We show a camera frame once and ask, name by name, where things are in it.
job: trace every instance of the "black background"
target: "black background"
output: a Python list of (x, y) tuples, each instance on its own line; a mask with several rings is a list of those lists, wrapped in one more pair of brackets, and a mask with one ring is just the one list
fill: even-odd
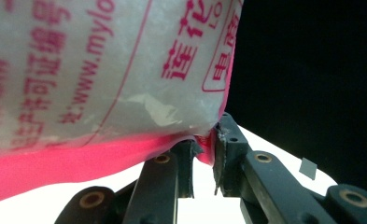
[(367, 189), (367, 2), (246, 0), (226, 111)]

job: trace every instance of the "torn plastic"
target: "torn plastic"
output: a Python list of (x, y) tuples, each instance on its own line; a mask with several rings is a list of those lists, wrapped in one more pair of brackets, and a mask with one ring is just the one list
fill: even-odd
[(111, 175), (193, 135), (212, 147), (241, 9), (0, 1), (0, 200)]

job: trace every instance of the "crumpled plastic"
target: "crumpled plastic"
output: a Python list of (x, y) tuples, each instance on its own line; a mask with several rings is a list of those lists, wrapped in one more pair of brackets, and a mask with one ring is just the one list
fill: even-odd
[(212, 164), (239, 0), (0, 0), (0, 200), (194, 135)]

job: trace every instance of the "white surface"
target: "white surface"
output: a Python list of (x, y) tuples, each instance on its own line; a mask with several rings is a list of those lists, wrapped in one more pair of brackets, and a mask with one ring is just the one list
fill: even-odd
[[(302, 183), (303, 186), (324, 194), (328, 186), (335, 185), (329, 176), (317, 170), (313, 181), (299, 173), (301, 160), (284, 150), (259, 138), (257, 135), (241, 129), (254, 150), (268, 151), (276, 155)], [(140, 174), (142, 163), (123, 172), (93, 181), (76, 184), (57, 184), (34, 189), (0, 202), (0, 224), (53, 223), (73, 195), (91, 186), (105, 186), (115, 191), (131, 183)], [(245, 223), (239, 208), (239, 199), (222, 198), (220, 193), (214, 196), (215, 182), (212, 168), (194, 160), (195, 199), (179, 199), (178, 223)]]

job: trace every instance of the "plastic bag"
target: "plastic bag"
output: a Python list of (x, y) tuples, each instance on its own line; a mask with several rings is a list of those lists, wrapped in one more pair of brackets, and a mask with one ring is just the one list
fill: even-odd
[(208, 136), (226, 103), (241, 8), (0, 0), (0, 200)]

